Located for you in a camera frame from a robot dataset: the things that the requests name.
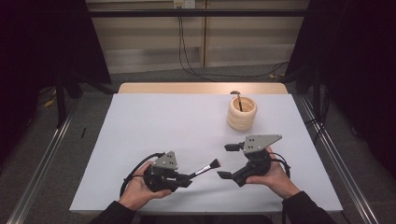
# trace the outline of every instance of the hand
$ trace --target hand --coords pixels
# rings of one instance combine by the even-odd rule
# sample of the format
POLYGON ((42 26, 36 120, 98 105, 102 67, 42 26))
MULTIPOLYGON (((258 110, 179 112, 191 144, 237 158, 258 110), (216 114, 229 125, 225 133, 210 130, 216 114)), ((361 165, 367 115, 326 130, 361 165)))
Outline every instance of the hand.
MULTIPOLYGON (((271 158, 276 158, 274 154, 271 154, 273 151, 270 147, 266 147, 265 149, 270 152, 271 158)), ((288 199, 294 194, 300 192, 300 190, 294 186, 294 184, 285 174, 285 171, 283 171, 278 161, 271 162, 270 171, 266 175, 250 176, 247 178, 247 183, 265 185, 283 199, 288 199)))
MULTIPOLYGON (((140 167, 134 175, 144 175, 145 170, 152 164, 151 161, 146 162, 140 167)), ((135 176, 129 182, 128 187, 119 199, 119 203, 131 210, 138 210, 146 205, 152 199, 161 199, 171 194, 170 189, 163 189, 152 192, 145 184, 143 177, 135 176)))

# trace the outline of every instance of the black metal bar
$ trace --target black metal bar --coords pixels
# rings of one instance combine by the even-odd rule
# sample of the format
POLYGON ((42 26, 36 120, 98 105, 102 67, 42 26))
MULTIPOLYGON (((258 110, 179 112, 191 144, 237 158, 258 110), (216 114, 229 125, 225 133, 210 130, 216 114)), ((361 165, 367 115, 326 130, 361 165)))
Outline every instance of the black metal bar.
MULTIPOLYGON (((62 11, 37 11, 44 14, 62 14, 62 11)), ((332 14, 331 11, 312 11, 305 9, 127 9, 67 11, 67 13, 88 14, 92 18, 122 17, 307 17, 332 14)))

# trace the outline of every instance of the person's left hand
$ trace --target person's left hand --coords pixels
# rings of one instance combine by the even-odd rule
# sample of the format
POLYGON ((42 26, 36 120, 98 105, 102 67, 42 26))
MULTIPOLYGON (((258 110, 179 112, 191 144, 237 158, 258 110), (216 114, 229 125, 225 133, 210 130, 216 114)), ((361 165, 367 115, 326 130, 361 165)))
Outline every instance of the person's left hand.
MULTIPOLYGON (((134 175, 144 175, 146 169, 152 164, 152 161, 146 162, 140 167, 134 175)), ((129 182, 128 187, 119 199, 119 203, 131 209, 138 210, 146 205, 152 199, 161 199, 172 193, 170 189, 163 189, 157 192, 152 192, 145 184, 143 177, 135 176, 129 182)))

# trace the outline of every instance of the table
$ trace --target table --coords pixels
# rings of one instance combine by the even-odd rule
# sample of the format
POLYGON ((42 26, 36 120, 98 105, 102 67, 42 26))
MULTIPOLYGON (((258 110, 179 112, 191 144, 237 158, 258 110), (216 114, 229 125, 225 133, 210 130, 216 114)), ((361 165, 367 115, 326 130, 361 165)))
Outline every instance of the table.
MULTIPOLYGON (((215 158, 222 164, 218 171, 235 172, 247 159, 242 152, 226 152, 223 146, 244 141, 247 134, 268 133, 283 135, 273 144, 273 150, 291 166, 293 182, 325 210, 342 210, 295 103, 282 84, 128 83, 120 87, 120 92, 127 93, 113 97, 71 211, 89 214, 104 210, 118 199, 122 179, 154 152, 174 150, 182 174, 193 173, 215 158), (225 121, 232 99, 229 92, 235 90, 255 99, 259 107, 255 123, 246 133, 231 129, 225 121)), ((279 211, 281 199, 268 188, 239 188, 231 180, 220 179, 215 171, 194 178, 187 189, 178 189, 139 210, 155 215, 279 211)))

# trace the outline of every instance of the person's right hand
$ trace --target person's right hand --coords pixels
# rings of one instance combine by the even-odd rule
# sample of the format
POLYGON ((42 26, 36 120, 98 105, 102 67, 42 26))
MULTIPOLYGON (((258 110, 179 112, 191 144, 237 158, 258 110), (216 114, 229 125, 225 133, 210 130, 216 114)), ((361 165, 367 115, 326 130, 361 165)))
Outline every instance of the person's right hand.
MULTIPOLYGON (((274 154, 271 154, 273 151, 270 147, 266 147, 265 149, 270 152, 271 158, 276 158, 274 154)), ((283 199, 288 199, 300 192, 300 190, 297 189, 285 174, 285 171, 282 169, 278 161, 271 162, 270 171, 266 175, 253 175, 248 177, 247 184, 265 185, 283 199)))

